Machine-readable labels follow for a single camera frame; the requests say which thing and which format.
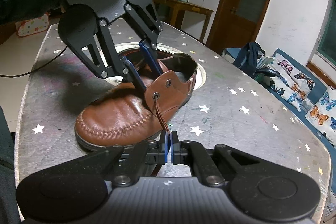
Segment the butterfly pillow right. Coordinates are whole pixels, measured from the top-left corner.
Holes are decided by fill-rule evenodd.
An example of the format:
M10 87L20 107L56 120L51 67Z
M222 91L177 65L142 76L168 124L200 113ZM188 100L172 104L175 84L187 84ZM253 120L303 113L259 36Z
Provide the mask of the butterfly pillow right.
M310 124L312 124L331 143L332 146L335 146L335 105L335 88L329 86L323 96L306 113L305 116Z

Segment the butterfly pillow left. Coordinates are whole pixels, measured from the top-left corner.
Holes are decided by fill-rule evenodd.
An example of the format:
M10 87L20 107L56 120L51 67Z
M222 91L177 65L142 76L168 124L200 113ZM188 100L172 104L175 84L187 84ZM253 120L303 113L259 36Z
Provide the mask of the butterfly pillow left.
M308 74L297 69L284 55L274 53L273 57L274 60L267 65L267 68L277 71L280 76L264 76L263 81L272 91L300 112L304 101L315 87L315 81Z

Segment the dotted play tent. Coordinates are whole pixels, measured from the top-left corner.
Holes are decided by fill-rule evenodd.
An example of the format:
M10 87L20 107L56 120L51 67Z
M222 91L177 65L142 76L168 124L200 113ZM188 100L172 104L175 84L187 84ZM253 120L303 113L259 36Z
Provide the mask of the dotted play tent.
M49 28L49 15L45 13L35 19L23 20L15 24L17 35L21 38L38 34Z

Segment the green framed window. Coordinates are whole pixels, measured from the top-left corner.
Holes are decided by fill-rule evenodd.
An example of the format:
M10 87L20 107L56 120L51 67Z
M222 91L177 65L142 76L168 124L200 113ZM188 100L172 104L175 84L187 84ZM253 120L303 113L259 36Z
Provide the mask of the green framed window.
M324 83L335 87L335 0L331 0L327 21L307 67Z

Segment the brown leather shoe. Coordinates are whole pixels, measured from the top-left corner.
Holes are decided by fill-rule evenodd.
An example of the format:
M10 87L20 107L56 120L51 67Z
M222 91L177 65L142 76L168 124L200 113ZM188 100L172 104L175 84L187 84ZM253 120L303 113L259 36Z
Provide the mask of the brown leather shoe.
M133 146L154 139L163 129L156 116L153 94L166 122L190 99L197 62L185 53L164 53L158 59L163 74L155 77L138 50L125 52L146 85L145 92L122 82L92 102L77 117L75 137L90 151L113 146Z

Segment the brown shoelace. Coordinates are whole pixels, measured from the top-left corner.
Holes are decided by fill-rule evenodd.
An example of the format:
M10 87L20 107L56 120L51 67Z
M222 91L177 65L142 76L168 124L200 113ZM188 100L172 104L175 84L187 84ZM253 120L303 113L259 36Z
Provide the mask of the brown shoelace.
M159 93L155 92L153 94L153 99L154 99L154 107L155 107L155 112L156 112L156 116L159 120L159 123L162 127L162 129L165 131L165 133L167 133L167 135L170 135L170 130L169 130L169 126L165 120L165 118L163 117L163 114L161 112L161 108L159 106L158 100L159 100Z

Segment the dark blue bag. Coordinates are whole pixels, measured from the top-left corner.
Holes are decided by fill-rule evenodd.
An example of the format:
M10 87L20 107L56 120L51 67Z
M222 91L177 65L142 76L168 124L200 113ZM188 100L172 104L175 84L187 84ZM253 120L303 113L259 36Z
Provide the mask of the dark blue bag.
M238 53L233 65L254 78L257 71L258 54L265 56L265 51L256 42L247 43Z

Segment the blue sofa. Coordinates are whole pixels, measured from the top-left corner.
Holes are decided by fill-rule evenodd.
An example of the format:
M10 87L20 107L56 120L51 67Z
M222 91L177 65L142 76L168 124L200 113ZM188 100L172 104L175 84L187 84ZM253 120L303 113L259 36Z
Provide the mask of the blue sofa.
M307 68L280 49L267 56L258 43L227 48L233 65L259 82L297 116L324 144L335 173L335 88L326 86Z

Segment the butterfly pillow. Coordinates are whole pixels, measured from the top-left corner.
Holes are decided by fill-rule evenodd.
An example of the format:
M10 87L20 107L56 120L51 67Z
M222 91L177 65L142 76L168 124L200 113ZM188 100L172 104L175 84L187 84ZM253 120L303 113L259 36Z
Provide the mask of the butterfly pillow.
M300 112L304 101L315 87L315 81L308 74L297 69L284 55L274 53L273 57L274 60L267 65L267 68L277 71L280 76L264 76L263 81L272 91Z
M312 124L331 143L332 146L335 146L335 105L335 88L329 86L323 96L306 113L305 116L310 124Z

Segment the brown wooden door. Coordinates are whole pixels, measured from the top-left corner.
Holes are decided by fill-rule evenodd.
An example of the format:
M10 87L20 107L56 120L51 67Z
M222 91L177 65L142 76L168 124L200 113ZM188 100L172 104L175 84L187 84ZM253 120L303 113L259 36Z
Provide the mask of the brown wooden door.
M270 0L220 0L206 46L222 54L255 42Z

